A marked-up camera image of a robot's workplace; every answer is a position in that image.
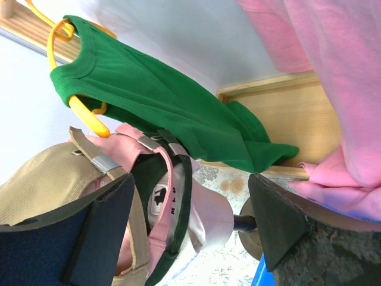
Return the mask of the beige mannequin head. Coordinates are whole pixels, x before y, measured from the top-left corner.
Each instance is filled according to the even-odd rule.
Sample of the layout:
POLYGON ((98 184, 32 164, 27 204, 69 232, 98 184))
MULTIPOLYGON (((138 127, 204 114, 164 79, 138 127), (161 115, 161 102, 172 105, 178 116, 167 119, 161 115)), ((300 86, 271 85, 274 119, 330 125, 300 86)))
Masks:
POLYGON ((226 197, 193 180, 188 225, 193 249, 199 253, 222 248, 232 235, 233 225, 233 210, 226 197))

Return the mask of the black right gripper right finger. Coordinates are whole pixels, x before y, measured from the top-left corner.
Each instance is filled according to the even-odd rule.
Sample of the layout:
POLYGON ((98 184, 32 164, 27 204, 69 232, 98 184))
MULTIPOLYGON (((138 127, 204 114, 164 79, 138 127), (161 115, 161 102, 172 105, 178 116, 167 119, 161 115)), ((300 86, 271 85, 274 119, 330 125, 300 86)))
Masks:
POLYGON ((276 285, 380 285, 380 224, 327 209, 259 173, 248 188, 276 285))

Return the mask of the white baseball cap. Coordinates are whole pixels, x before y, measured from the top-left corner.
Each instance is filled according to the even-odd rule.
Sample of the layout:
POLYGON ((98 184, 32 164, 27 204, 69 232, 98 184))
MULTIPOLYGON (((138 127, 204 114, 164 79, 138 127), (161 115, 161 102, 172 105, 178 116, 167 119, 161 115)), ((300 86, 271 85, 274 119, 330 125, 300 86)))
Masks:
POLYGON ((193 174, 193 171, 185 171, 181 163, 174 167, 166 249, 150 270, 146 285, 166 284, 185 270, 206 245, 205 228, 197 212, 196 202, 185 199, 185 179, 188 174, 193 174))

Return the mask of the pink baseball cap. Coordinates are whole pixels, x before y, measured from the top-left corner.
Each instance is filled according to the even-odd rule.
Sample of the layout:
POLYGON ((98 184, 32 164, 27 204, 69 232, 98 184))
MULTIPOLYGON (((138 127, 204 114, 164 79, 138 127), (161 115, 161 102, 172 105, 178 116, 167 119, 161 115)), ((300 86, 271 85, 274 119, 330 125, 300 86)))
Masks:
POLYGON ((198 163, 167 130, 147 134, 124 123, 108 138, 84 136, 76 128, 70 136, 101 174, 92 187, 121 171, 135 180, 113 284, 158 284, 189 238, 192 176, 198 163))

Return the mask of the blue plastic bin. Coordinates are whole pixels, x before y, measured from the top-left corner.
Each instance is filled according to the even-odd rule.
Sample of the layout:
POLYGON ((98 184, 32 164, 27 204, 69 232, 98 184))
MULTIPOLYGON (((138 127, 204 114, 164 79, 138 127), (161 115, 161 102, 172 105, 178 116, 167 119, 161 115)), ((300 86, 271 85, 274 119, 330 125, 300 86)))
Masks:
POLYGON ((262 254, 251 286, 275 286, 273 274, 267 271, 265 257, 262 254))

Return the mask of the khaki baseball cap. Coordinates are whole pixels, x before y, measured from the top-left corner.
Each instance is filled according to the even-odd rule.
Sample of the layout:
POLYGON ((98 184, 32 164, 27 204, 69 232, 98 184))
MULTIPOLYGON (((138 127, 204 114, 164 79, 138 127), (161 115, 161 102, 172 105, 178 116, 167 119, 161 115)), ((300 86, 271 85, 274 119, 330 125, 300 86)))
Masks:
POLYGON ((14 226, 85 197, 129 174, 92 187, 100 172, 70 140, 54 145, 25 162, 1 186, 1 225, 14 226))

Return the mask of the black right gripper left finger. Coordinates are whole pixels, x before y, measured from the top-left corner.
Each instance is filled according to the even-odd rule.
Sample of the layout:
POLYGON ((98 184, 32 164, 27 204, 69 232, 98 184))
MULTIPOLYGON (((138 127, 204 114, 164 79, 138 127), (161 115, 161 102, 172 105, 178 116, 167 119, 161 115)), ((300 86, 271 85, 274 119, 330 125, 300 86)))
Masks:
POLYGON ((111 285, 134 193, 131 174, 53 211, 1 225, 1 285, 111 285))

